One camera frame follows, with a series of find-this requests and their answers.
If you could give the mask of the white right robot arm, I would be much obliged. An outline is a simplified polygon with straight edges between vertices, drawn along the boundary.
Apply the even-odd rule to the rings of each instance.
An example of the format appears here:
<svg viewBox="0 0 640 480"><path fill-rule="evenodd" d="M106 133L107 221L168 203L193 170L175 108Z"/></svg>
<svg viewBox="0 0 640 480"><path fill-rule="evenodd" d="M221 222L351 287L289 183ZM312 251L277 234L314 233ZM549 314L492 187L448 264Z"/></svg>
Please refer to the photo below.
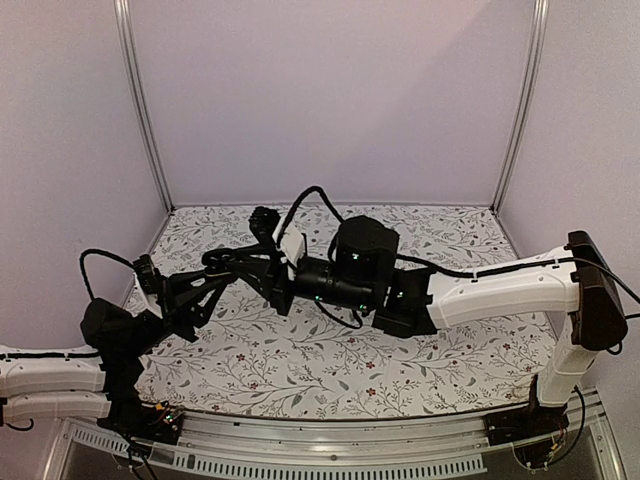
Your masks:
<svg viewBox="0 0 640 480"><path fill-rule="evenodd" d="M401 269L398 233L367 216L340 223L326 259L308 255L293 222L272 211L255 213L250 226L255 245L223 249L208 260L242 278L282 315L301 297L371 315L375 328L410 338L483 318L563 313L562 335L517 415L527 436L554 422L596 356L628 333L620 283L583 231L520 263L454 271L417 258Z"/></svg>

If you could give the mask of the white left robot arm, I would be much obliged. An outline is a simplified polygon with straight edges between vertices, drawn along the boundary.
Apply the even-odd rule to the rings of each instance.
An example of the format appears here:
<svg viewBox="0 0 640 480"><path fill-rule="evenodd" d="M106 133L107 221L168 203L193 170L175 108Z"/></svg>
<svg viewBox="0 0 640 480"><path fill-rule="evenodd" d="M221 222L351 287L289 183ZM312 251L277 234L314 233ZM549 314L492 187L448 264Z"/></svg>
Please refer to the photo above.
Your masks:
<svg viewBox="0 0 640 480"><path fill-rule="evenodd" d="M137 315L103 299L90 301L80 327L85 345L71 349L1 349L1 422L35 418L105 419L128 434L160 421L141 401L141 358L175 335L189 342L211 318L231 273L204 271L144 282Z"/></svg>

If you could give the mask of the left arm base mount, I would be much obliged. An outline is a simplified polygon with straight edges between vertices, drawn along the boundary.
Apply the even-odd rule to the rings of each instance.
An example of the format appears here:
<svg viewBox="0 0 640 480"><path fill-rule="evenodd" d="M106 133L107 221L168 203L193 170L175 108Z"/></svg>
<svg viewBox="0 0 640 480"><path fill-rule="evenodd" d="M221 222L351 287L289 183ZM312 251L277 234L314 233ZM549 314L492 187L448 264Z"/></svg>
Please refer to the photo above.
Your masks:
<svg viewBox="0 0 640 480"><path fill-rule="evenodd" d="M134 387L106 394L111 402L109 413L97 420L101 428L126 438L138 438L176 445L182 432L185 409L168 401L143 401Z"/></svg>

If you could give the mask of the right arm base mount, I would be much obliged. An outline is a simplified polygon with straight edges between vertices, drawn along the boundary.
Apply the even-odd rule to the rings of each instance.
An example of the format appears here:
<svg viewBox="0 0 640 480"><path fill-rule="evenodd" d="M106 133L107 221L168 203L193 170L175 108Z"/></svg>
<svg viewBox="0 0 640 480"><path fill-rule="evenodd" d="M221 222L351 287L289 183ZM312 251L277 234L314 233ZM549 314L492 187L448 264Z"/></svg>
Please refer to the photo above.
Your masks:
<svg viewBox="0 0 640 480"><path fill-rule="evenodd" d="M538 377L530 384L524 406L482 417L491 446L511 444L516 461L530 470L547 468L566 440L567 404L543 406L538 399Z"/></svg>

